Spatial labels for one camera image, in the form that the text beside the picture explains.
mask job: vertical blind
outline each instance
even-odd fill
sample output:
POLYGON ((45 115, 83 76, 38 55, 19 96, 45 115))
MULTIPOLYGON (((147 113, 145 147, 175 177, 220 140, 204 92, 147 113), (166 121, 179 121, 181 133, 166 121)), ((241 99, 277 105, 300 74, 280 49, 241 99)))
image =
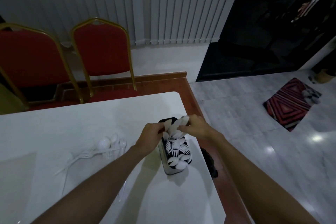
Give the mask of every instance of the vertical blind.
POLYGON ((81 21, 99 17, 123 26, 132 45, 218 41, 228 0, 0 0, 6 22, 42 29, 69 41, 81 21))

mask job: rug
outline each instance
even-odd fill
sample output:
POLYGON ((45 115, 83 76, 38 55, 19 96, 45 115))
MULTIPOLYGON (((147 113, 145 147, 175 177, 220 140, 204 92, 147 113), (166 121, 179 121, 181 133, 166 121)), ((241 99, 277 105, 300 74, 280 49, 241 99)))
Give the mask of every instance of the rug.
POLYGON ((273 119, 291 132, 311 108, 302 94, 307 89, 317 92, 299 79, 293 78, 263 103, 263 106, 273 119))

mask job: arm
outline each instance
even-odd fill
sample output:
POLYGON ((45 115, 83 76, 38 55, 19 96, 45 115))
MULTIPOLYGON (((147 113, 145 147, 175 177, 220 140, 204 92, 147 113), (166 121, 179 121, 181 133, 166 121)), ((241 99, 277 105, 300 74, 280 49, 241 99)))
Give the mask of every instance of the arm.
POLYGON ((202 117, 190 116, 189 124, 187 127, 180 126, 179 130, 213 142, 257 224, 318 223, 287 191, 234 148, 202 117))
POLYGON ((99 223, 134 167, 158 145, 163 123, 147 124, 124 155, 86 179, 33 224, 99 223))

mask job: marble floor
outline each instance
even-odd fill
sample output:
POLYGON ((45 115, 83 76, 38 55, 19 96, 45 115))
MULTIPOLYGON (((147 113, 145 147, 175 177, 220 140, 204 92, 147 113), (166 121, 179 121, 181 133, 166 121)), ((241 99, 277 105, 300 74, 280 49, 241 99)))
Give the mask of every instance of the marble floor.
POLYGON ((204 117, 321 224, 336 223, 336 79, 312 84, 310 70, 190 84, 204 117), (322 93, 292 132, 262 103, 292 78, 322 93))

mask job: chair backrest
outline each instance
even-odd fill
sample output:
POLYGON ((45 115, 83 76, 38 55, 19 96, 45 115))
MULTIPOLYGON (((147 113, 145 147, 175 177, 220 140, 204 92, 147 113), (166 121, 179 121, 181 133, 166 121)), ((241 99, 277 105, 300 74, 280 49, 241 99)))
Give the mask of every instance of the chair backrest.
MULTIPOLYGON (((78 88, 60 44, 44 31, 17 24, 0 24, 0 68, 12 87, 45 86, 71 81, 78 88), (19 30, 2 30, 6 27, 19 30)), ((79 89, 77 93, 82 102, 79 89)))
POLYGON ((130 71, 136 90, 129 36, 113 22, 92 18, 75 26, 71 40, 81 59, 86 81, 93 96, 89 75, 108 75, 130 71))

